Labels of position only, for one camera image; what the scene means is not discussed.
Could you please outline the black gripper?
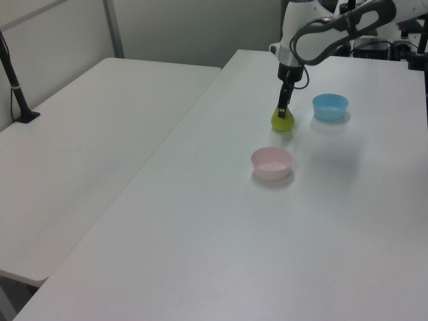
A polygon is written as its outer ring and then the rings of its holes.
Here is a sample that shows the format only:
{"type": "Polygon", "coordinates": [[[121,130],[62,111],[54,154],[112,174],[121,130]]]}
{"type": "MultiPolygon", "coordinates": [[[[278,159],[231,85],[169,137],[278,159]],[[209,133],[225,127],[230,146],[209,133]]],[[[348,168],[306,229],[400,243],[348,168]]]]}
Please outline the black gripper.
{"type": "Polygon", "coordinates": [[[303,66],[292,67],[284,64],[279,65],[278,78],[285,84],[285,86],[282,86],[280,90],[278,100],[278,117],[286,117],[295,84],[302,79],[303,73],[303,66]]]}

